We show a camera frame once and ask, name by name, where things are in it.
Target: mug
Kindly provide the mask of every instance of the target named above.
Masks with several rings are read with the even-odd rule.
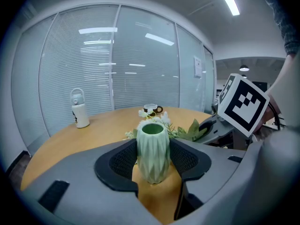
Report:
[[[161,106],[157,106],[156,104],[146,104],[144,106],[144,111],[147,112],[148,109],[152,108],[153,109],[153,113],[150,114],[150,116],[155,116],[155,113],[161,113],[163,111],[163,107]]]

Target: green vase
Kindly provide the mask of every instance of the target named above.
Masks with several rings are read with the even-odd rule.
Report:
[[[137,164],[149,183],[160,183],[170,165],[168,131],[160,123],[148,123],[137,131]]]

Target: water bottle lid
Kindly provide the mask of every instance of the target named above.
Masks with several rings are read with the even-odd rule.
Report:
[[[71,103],[72,103],[72,105],[83,104],[84,100],[83,100],[82,94],[74,94],[74,95],[72,95],[72,97],[71,97]]]
[[[81,93],[76,93],[76,94],[73,94],[73,92],[75,90],[79,90]],[[72,105],[79,105],[79,104],[83,104],[84,103],[84,92],[82,89],[80,88],[74,88],[72,91],[71,91],[71,103]]]

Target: white flower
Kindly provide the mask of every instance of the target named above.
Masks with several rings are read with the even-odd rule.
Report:
[[[151,119],[147,119],[147,120],[142,120],[140,121],[139,125],[137,125],[137,130],[142,129],[142,127],[144,127],[146,124],[151,123],[152,120]]]
[[[152,114],[153,113],[153,109],[152,108],[149,108],[148,110],[147,110],[147,114]]]
[[[162,123],[160,117],[153,117],[151,120],[152,120],[153,122],[159,122],[159,123]]]
[[[161,117],[161,121],[163,123],[168,124],[168,125],[171,124],[171,120],[169,119],[167,112],[164,112],[164,115],[160,115],[160,117]]]
[[[148,114],[144,110],[139,110],[139,116],[145,118],[148,116]]]
[[[129,138],[129,139],[134,138],[133,132],[126,132],[126,133],[125,133],[125,136],[126,136],[127,138]]]

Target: round table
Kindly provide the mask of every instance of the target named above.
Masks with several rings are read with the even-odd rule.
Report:
[[[101,113],[90,117],[90,125],[78,129],[75,124],[57,132],[35,153],[29,162],[21,183],[24,190],[35,178],[63,158],[80,151],[93,149],[126,139],[125,132],[132,131],[142,120],[140,107]],[[188,129],[194,119],[199,123],[209,114],[175,107],[164,107],[173,125]],[[132,181],[138,184],[138,199],[158,221],[168,224],[174,221],[174,213],[180,194],[181,178],[171,163],[167,178],[159,184],[145,181],[135,165]]]

